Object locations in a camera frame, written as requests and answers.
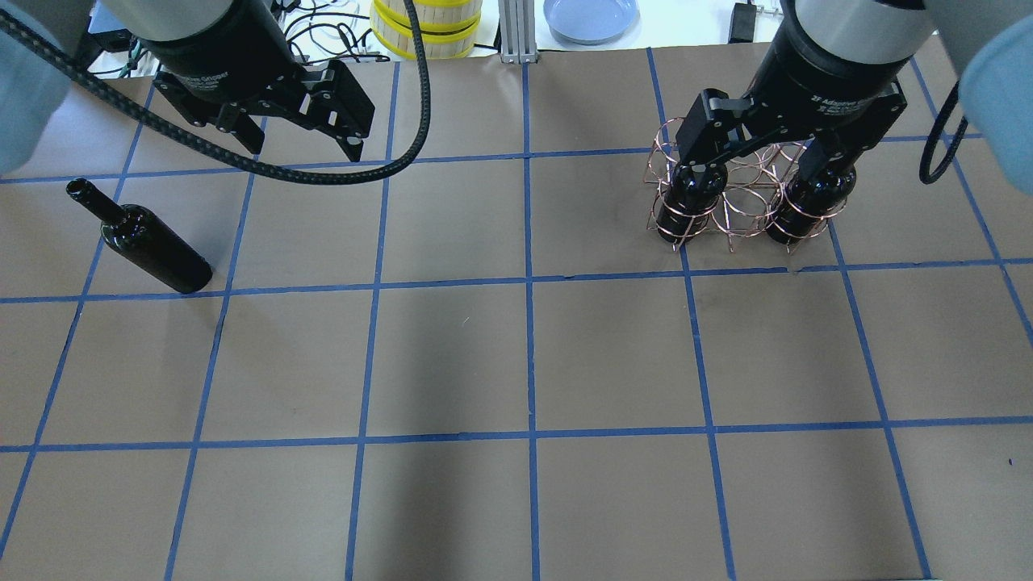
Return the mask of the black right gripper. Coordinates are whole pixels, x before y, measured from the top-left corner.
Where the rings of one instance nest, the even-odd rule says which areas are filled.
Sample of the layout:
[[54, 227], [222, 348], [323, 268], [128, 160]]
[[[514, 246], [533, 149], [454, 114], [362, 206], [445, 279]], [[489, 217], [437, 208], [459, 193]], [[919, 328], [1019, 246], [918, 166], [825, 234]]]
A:
[[799, 1], [784, 1], [784, 18], [751, 95], [701, 91], [675, 134], [679, 160], [674, 190], [726, 187], [727, 162], [763, 146], [763, 136], [788, 142], [820, 133], [799, 158], [800, 190], [852, 190], [857, 181], [857, 140], [834, 130], [870, 108], [904, 60], [870, 64], [838, 56], [817, 41], [801, 21]]

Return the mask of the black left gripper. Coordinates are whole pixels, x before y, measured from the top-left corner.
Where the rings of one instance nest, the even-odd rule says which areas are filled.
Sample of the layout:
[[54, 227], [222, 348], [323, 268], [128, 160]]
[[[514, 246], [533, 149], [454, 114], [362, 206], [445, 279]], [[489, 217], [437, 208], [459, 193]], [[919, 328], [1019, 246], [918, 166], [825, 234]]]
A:
[[139, 33], [140, 44], [161, 63], [159, 92], [185, 121], [211, 125], [261, 154], [265, 133], [255, 115], [287, 119], [332, 137], [348, 161], [358, 162], [375, 106], [345, 64], [306, 70], [262, 1], [204, 3], [205, 16], [170, 8], [166, 29]]

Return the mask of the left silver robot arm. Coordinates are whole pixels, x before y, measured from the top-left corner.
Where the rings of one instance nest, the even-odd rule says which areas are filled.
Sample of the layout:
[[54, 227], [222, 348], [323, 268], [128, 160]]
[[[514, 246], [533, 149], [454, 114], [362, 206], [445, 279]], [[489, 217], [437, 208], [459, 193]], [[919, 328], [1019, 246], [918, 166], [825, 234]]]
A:
[[153, 82], [166, 102], [191, 126], [233, 136], [244, 153], [188, 132], [122, 95], [79, 64], [55, 36], [34, 29], [21, 7], [2, 8], [2, 34], [31, 62], [48, 64], [61, 80], [74, 82], [153, 132], [230, 169], [282, 182], [338, 186], [387, 179], [411, 162], [406, 155], [379, 169], [321, 173], [257, 159], [267, 137], [258, 115], [335, 140], [348, 161], [359, 161], [375, 117], [372, 100], [344, 63], [309, 71], [295, 61], [267, 1], [111, 1], [107, 7], [158, 59], [161, 69]]

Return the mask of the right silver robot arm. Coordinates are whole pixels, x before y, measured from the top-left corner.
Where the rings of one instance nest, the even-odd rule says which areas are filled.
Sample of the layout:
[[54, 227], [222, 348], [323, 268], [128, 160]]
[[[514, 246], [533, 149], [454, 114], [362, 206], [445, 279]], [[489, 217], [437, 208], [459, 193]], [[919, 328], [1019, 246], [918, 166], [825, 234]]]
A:
[[890, 82], [937, 33], [958, 77], [958, 99], [1004, 176], [1031, 192], [1029, 1], [786, 1], [746, 94], [705, 90], [676, 135], [676, 201], [709, 203], [726, 162], [812, 140], [799, 178], [850, 173], [893, 125]]

